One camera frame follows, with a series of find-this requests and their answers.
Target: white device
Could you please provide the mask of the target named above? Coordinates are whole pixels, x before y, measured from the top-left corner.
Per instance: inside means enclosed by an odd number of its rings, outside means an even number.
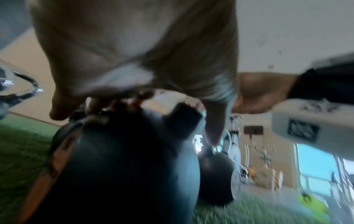
[[[295,143],[354,160],[354,106],[289,99],[272,108],[272,131]]]

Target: black label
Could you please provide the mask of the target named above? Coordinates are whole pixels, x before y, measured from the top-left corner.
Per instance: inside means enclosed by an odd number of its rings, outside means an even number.
[[[317,140],[319,130],[320,127],[316,124],[290,119],[288,135],[295,136],[310,142],[315,142]]]

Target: green carpet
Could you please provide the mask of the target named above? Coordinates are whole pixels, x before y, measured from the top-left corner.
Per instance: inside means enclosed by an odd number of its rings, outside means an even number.
[[[0,122],[0,224],[13,223],[45,162],[58,127],[9,115]],[[317,224],[310,218],[243,194],[225,207],[198,205],[192,224]]]

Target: black sleeve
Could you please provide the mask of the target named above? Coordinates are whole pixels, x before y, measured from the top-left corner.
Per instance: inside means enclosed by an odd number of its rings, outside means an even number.
[[[306,71],[288,95],[294,98],[354,104],[354,64]]]

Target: black kettlebell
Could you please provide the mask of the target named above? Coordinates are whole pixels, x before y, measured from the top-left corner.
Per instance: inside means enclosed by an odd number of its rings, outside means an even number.
[[[202,115],[180,103],[167,116],[143,109],[89,118],[58,131],[18,222],[189,224]]]
[[[215,152],[203,145],[198,154],[199,198],[214,206],[225,206],[238,197],[240,174],[227,151]]]

